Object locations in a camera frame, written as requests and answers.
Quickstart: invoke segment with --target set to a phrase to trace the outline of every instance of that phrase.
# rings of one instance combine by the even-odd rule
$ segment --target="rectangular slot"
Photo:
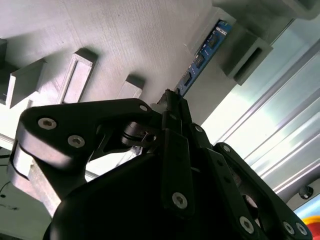
[[[311,10],[318,0],[297,0],[306,9]]]
[[[97,55],[85,48],[73,54],[57,98],[57,104],[72,104],[80,101],[97,58]]]
[[[183,79],[183,85],[188,86],[191,79],[192,79],[191,72],[186,71],[185,74],[183,75],[182,79]]]
[[[235,74],[234,80],[236,82],[240,81],[245,73],[252,67],[253,63],[258,59],[259,55],[262,53],[262,49],[257,47],[257,49],[251,54],[248,60],[241,66],[239,71]]]

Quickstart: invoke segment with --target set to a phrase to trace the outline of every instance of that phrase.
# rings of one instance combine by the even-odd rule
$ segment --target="rectangular bracket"
[[[142,94],[145,82],[134,75],[129,75],[124,81],[116,99],[138,99]]]
[[[96,54],[85,48],[73,54],[56,101],[57,104],[72,104],[80,101],[97,58]]]
[[[238,23],[216,53],[225,75],[242,85],[273,48]]]
[[[45,61],[40,59],[10,74],[5,105],[11,109],[37,91],[37,85]]]

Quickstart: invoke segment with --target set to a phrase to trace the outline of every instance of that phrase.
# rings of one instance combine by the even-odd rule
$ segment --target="circuit board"
[[[183,74],[179,83],[175,87],[175,92],[177,94],[183,97],[187,93],[189,88],[196,81],[203,69],[215,55],[219,46],[226,38],[231,28],[231,25],[222,20],[219,20],[217,22],[212,32],[205,39],[202,47],[195,56],[195,59],[193,60],[187,71]]]

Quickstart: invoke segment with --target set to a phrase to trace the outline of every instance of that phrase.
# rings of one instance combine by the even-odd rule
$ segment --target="black cable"
[[[0,155],[0,159],[6,159],[6,158],[9,158],[9,157],[10,157],[10,154]]]
[[[0,189],[0,194],[1,194],[2,190],[5,188],[5,186],[7,186],[9,183],[10,183],[10,181],[8,181],[7,183],[5,183],[5,184],[2,186],[2,188]]]

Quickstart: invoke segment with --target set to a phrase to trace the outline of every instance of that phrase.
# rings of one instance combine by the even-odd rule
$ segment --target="bolt head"
[[[48,117],[43,117],[39,119],[38,125],[40,128],[45,129],[45,130],[52,130],[57,127],[57,123],[55,120],[48,118]]]
[[[78,135],[68,137],[68,144],[74,148],[82,148],[85,145],[85,140]]]
[[[284,221],[283,226],[284,226],[285,230],[287,230],[288,233],[290,233],[291,235],[295,234],[294,228],[288,222]]]
[[[148,111],[148,108],[145,106],[145,105],[140,105],[139,108],[142,110],[142,111]]]
[[[240,219],[239,219],[239,222],[240,222],[241,226],[243,227],[243,229],[247,233],[253,234],[255,232],[254,226],[252,225],[250,220],[248,218],[246,218],[245,216],[241,216]]]
[[[195,126],[195,130],[197,130],[197,131],[200,132],[200,133],[203,132],[203,129],[202,129],[200,126],[198,126],[198,125]]]
[[[230,153],[230,148],[227,145],[223,145],[223,150],[225,150],[227,153]]]
[[[175,192],[172,195],[172,201],[179,209],[185,209],[188,206],[186,197],[180,192]]]
[[[296,227],[298,228],[298,230],[300,231],[300,233],[302,233],[302,234],[305,235],[305,236],[308,235],[307,230],[304,228],[304,226],[302,226],[301,223],[296,222],[295,225],[296,225]]]

